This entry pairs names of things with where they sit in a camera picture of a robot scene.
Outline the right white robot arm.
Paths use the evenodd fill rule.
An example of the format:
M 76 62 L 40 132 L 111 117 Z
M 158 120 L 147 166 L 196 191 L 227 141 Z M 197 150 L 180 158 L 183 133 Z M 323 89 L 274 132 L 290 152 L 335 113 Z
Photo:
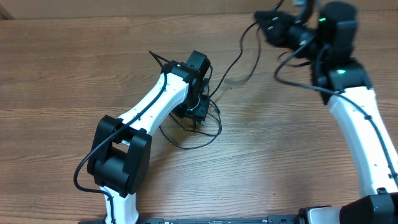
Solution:
M 319 92 L 337 120 L 354 160 L 360 199 L 341 207 L 301 208 L 296 215 L 276 215 L 268 223 L 396 223 L 397 151 L 377 107 L 366 69 L 353 57 L 358 29 L 356 8 L 341 1 L 318 7 L 318 25 L 307 23 L 316 4 L 305 1 L 297 15 L 275 7 L 254 19 L 269 44 L 287 47 L 292 57 L 311 66 L 308 90 Z

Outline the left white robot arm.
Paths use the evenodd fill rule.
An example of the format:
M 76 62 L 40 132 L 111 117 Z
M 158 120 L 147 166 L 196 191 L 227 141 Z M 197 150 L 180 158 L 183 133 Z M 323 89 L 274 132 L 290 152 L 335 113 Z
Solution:
M 153 57 L 161 67 L 153 89 L 119 117 L 104 116 L 96 128 L 87 172 L 105 198 L 101 223 L 137 223 L 136 192 L 149 169 L 152 137 L 165 118 L 174 113 L 202 123 L 208 113 L 208 57 L 196 50 L 186 62 Z

